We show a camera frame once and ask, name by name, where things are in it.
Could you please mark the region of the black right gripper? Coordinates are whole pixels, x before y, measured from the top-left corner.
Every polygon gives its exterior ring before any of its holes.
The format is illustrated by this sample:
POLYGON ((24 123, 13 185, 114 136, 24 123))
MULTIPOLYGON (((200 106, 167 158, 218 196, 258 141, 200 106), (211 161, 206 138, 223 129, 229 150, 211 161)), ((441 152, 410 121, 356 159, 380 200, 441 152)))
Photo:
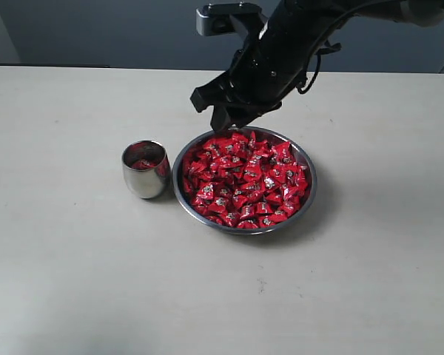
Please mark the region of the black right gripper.
POLYGON ((278 102, 332 34, 336 19, 336 7, 276 7, 228 74, 193 90, 190 101, 195 110, 212 107, 212 130, 225 132, 280 109, 278 102), (250 105, 234 107, 233 102, 250 105))

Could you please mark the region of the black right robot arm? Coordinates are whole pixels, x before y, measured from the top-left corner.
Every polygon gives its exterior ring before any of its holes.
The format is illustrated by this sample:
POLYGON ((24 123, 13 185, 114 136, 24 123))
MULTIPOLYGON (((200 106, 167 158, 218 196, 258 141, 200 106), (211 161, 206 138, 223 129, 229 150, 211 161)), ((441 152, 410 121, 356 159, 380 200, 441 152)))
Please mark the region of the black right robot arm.
POLYGON ((279 109, 293 90, 306 94, 317 75, 307 76, 312 59, 341 50, 330 36, 354 17, 432 27, 444 19, 444 1, 280 1, 266 17, 256 4, 207 4, 196 10, 201 36, 236 33, 243 46, 228 70, 194 89, 197 112, 213 108, 211 127, 242 128, 279 109))

